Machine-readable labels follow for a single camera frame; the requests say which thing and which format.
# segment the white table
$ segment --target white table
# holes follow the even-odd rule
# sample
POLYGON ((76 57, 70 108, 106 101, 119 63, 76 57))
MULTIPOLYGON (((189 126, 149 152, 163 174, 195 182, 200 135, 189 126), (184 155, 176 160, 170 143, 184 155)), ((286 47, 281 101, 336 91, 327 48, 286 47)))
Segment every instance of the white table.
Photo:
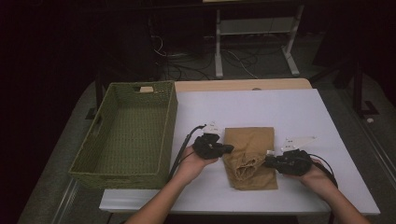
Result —
MULTIPOLYGON (((220 128, 274 127, 277 154, 287 137, 316 136, 315 142, 302 149, 319 155, 332 166, 340 190, 359 211, 365 215, 379 214, 317 90, 187 91, 178 92, 177 99, 172 160, 194 127, 213 120, 220 128)), ((201 134, 197 131, 191 144, 201 134)), ((172 213, 303 215, 330 211, 325 202, 300 182, 279 174, 276 178, 277 190, 233 189, 223 161, 219 160, 185 188, 172 213)), ((133 212, 157 191, 106 189, 100 209, 133 212)))

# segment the floor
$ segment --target floor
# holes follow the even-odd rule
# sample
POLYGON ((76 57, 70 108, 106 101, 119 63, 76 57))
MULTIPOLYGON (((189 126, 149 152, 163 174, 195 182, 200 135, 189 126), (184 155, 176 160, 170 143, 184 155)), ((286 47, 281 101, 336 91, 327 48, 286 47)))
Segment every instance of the floor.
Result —
MULTIPOLYGON (((310 78, 324 68, 312 65, 323 35, 298 35, 292 49, 301 72, 310 78)), ((287 41, 284 35, 242 35, 223 39, 224 79, 290 78, 292 77, 280 51, 287 41)), ((168 52, 163 64, 162 79, 214 79, 213 48, 205 54, 168 52)), ((346 148, 361 172, 381 214, 369 217, 373 223, 396 223, 396 110, 386 99, 379 85, 363 77, 363 100, 371 101, 378 115, 359 118, 352 110, 352 85, 336 89, 332 84, 336 72, 312 83, 319 90, 346 148)), ((49 162, 20 217, 23 223, 121 223, 130 214, 100 211, 102 190, 86 189, 67 174, 91 121, 86 119, 95 107, 93 83, 81 95, 64 128, 49 162)), ((298 217, 300 224, 327 223, 327 215, 298 217)))

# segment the green wicker basket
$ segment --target green wicker basket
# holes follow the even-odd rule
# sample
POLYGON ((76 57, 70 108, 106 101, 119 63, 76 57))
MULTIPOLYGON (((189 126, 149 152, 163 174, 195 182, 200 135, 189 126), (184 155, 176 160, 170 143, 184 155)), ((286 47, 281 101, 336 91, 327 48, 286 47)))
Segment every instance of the green wicker basket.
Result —
POLYGON ((95 189, 160 189, 176 115, 174 82, 110 84, 69 174, 95 189))

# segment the person's right hand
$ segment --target person's right hand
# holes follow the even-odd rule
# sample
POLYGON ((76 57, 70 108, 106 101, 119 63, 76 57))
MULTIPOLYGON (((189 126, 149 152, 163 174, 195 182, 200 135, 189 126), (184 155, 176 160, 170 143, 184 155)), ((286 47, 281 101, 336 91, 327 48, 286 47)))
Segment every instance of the person's right hand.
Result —
POLYGON ((284 175, 293 179, 298 179, 306 187, 312 189, 316 194, 322 198, 326 198, 328 194, 331 194, 333 190, 338 190, 337 187, 332 183, 329 177, 321 171, 317 166, 312 165, 311 169, 302 176, 297 175, 284 175))

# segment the dark background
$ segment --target dark background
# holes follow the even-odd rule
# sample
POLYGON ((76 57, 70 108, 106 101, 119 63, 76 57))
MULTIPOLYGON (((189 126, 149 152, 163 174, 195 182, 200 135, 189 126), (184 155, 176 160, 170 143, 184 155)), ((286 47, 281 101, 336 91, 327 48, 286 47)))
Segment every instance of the dark background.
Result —
MULTIPOLYGON (((78 11, 103 4, 82 3, 0 2, 0 217, 5 223, 18 221, 79 96, 98 71, 105 84, 159 77, 146 24, 152 14, 87 15, 78 11)), ((315 63, 329 66, 341 55, 354 53, 396 105, 393 12, 387 1, 358 7, 307 6, 299 33, 329 30, 315 63)), ((190 16, 164 13, 156 16, 155 25, 165 40, 196 47, 202 35, 214 32, 213 16, 208 10, 190 16), (183 23, 169 22, 180 20, 183 23)))

